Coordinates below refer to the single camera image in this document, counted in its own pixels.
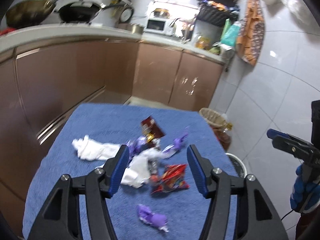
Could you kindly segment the right blue gloved hand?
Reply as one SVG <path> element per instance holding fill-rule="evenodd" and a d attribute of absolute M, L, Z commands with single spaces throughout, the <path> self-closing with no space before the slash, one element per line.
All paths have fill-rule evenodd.
<path fill-rule="evenodd" d="M 290 196 L 291 209 L 298 213 L 311 213 L 319 207 L 319 176 L 312 182 L 306 183 L 303 181 L 303 167 L 305 165 L 301 164 L 296 169 L 296 181 L 293 185 L 292 193 Z M 304 206 L 304 210 L 298 208 L 298 205 L 304 205 L 303 194 L 310 194 L 311 197 L 307 204 Z"/>

